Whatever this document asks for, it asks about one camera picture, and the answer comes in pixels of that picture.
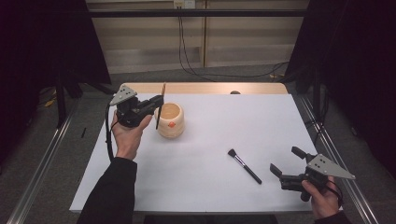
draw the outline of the black handle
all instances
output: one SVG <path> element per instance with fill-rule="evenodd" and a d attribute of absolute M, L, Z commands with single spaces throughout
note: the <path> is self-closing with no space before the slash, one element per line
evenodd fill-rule
<path fill-rule="evenodd" d="M 259 179 L 258 176 L 256 176 L 253 171 L 250 170 L 250 168 L 248 168 L 247 166 L 244 166 L 245 170 L 247 170 L 247 172 L 257 181 L 257 183 L 261 184 L 262 181 Z"/>
<path fill-rule="evenodd" d="M 303 190 L 302 192 L 301 192 L 301 200 L 303 201 L 303 202 L 308 202 L 309 201 L 309 199 L 311 198 L 311 194 L 310 193 L 308 193 L 306 190 Z"/>

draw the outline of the black cable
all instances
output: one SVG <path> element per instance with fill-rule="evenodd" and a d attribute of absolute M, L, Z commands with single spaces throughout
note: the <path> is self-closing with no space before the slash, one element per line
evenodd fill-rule
<path fill-rule="evenodd" d="M 179 26 L 178 26 L 178 29 L 179 29 L 178 58 L 179 58 L 180 65 L 181 65 L 181 67 L 183 68 L 183 70 L 184 70 L 185 72 L 191 74 L 191 75 L 195 75 L 195 76 L 198 76 L 198 77 L 200 77 L 200 78 L 203 78 L 203 79 L 206 79 L 206 80 L 209 80 L 209 81 L 212 81 L 212 82 L 216 82 L 216 81 L 213 80 L 213 79 L 207 78 L 207 77 L 246 77 L 246 78 L 251 78 L 251 77 L 265 77 L 265 76 L 268 76 L 268 75 L 271 75 L 271 74 L 275 73 L 275 71 L 276 71 L 277 69 L 281 68 L 282 65 L 289 63 L 289 62 L 276 63 L 276 64 L 274 64 L 272 71 L 270 71 L 270 72 L 268 72 L 268 73 L 265 73 L 265 74 L 255 75 L 255 76 L 232 76 L 232 75 L 208 74 L 208 73 L 198 74 L 198 73 L 196 73 L 196 72 L 191 68 L 191 65 L 190 65 L 190 62 L 189 62 L 189 58 L 188 58 L 188 56 L 187 56 L 186 45 L 185 45 L 185 41 L 184 41 L 183 20 L 181 19 L 181 17 L 178 18 L 178 25 L 179 25 Z M 186 61 L 187 61 L 187 64 L 188 64 L 188 66 L 189 66 L 191 72 L 188 71 L 188 70 L 184 67 L 184 65 L 183 65 L 183 63 L 182 63 L 182 61 L 181 61 L 181 43 L 183 43 L 184 55 L 185 55 L 185 57 L 186 57 Z"/>
<path fill-rule="evenodd" d="M 335 184 L 334 182 L 332 182 L 331 180 L 328 180 L 328 182 L 334 184 L 335 187 L 337 188 L 337 190 L 334 190 L 334 189 L 331 189 L 329 186 L 326 185 L 326 189 L 329 190 L 331 193 L 335 194 L 335 196 L 337 196 L 337 198 L 338 198 L 338 208 L 339 208 L 339 207 L 341 207 L 341 205 L 344 204 L 343 191 L 341 191 L 341 189 L 338 187 L 338 185 Z"/>
<path fill-rule="evenodd" d="M 320 119 L 322 120 L 322 122 L 319 125 L 318 133 L 314 140 L 314 146 L 317 144 L 319 134 L 323 131 L 324 122 L 326 120 L 326 115 L 327 115 L 327 112 L 329 111 L 329 103 L 330 103 L 330 96 L 329 96 L 329 91 L 326 88 L 324 100 L 323 100 L 323 107 L 321 108 L 321 111 L 320 111 Z"/>
<path fill-rule="evenodd" d="M 105 115 L 105 125 L 106 125 L 106 144 L 107 144 L 107 154 L 110 158 L 110 161 L 114 159 L 113 154 L 113 145 L 111 143 L 111 131 L 108 129 L 108 111 L 110 109 L 110 104 L 106 106 L 106 115 Z"/>
<path fill-rule="evenodd" d="M 189 73 L 189 74 L 191 74 L 191 75 L 195 75 L 195 76 L 200 77 L 200 78 L 202 78 L 202 79 L 205 79 L 205 80 L 214 82 L 215 80 L 212 80 L 212 79 L 207 78 L 207 77 L 199 76 L 199 75 L 196 74 L 195 71 L 191 68 L 190 62 L 189 62 L 189 58 L 187 57 L 186 44 L 185 44 L 185 42 L 184 42 L 184 31 L 183 31 L 183 30 L 184 30 L 184 29 L 183 29 L 183 20 L 181 19 L 181 17 L 179 17 L 179 18 L 178 18 L 178 33 L 179 33 L 179 36 L 178 36 L 178 59 L 179 59 L 179 61 L 180 61 L 181 67 L 183 68 L 183 70 L 184 70 L 185 72 L 187 72 L 187 73 Z M 186 57 L 187 64 L 189 65 L 189 68 L 190 68 L 190 70 L 191 70 L 192 72 L 188 71 L 188 70 L 184 67 L 183 62 L 181 61 L 181 43 L 183 43 L 184 55 L 185 55 L 185 57 Z"/>
<path fill-rule="evenodd" d="M 294 81 L 300 74 L 310 71 L 310 63 L 302 63 L 301 66 L 289 72 L 287 76 L 282 77 L 278 82 L 288 83 Z"/>
<path fill-rule="evenodd" d="M 113 125 L 111 125 L 110 132 L 113 131 L 113 127 L 114 127 L 117 123 L 119 123 L 118 120 L 117 120 L 117 122 L 113 123 Z"/>

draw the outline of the gripper camera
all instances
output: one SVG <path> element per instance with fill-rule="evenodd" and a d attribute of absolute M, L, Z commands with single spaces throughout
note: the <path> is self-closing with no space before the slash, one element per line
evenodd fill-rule
<path fill-rule="evenodd" d="M 123 85 L 114 96 L 110 105 L 117 106 L 117 118 L 122 126 L 133 128 L 140 124 L 146 115 L 153 115 L 157 107 L 163 105 L 163 95 L 156 95 L 140 102 L 137 92 Z"/>
<path fill-rule="evenodd" d="M 337 191 L 330 189 L 327 186 L 327 183 L 329 182 L 328 175 L 347 179 L 355 179 L 356 177 L 322 154 L 313 156 L 309 153 L 305 153 L 297 147 L 292 147 L 291 152 L 300 157 L 302 160 L 305 159 L 305 172 L 300 175 L 282 175 L 282 172 L 271 163 L 270 171 L 279 178 L 281 188 L 300 191 L 301 200 L 308 202 L 311 195 L 304 189 L 302 185 L 303 180 L 308 180 L 315 187 L 317 187 L 319 191 L 328 189 L 333 192 L 338 197 L 339 206 L 341 206 L 343 202 L 342 193 L 340 196 Z"/>

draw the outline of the brush bristles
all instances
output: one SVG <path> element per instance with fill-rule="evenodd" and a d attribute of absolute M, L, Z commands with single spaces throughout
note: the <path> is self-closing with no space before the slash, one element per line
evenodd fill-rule
<path fill-rule="evenodd" d="M 228 151 L 228 155 L 235 157 L 236 156 L 235 150 L 231 149 L 230 151 Z"/>

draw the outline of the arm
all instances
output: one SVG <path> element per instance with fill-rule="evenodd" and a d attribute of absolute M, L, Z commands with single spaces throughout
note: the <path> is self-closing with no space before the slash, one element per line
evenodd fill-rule
<path fill-rule="evenodd" d="M 329 180 L 333 182 L 334 178 L 329 176 Z M 328 182 L 327 186 L 337 190 L 332 182 Z M 338 210 L 338 198 L 332 192 L 323 190 L 323 192 L 320 193 L 314 185 L 306 180 L 304 180 L 302 184 L 305 190 L 312 196 L 311 204 L 316 224 L 351 223 L 344 212 Z"/>
<path fill-rule="evenodd" d="M 143 130 L 151 116 L 146 116 L 136 128 L 129 129 L 117 123 L 114 115 L 113 134 L 117 144 L 116 158 L 96 183 L 78 223 L 132 223 L 134 211 L 134 182 L 137 164 L 133 162 Z"/>

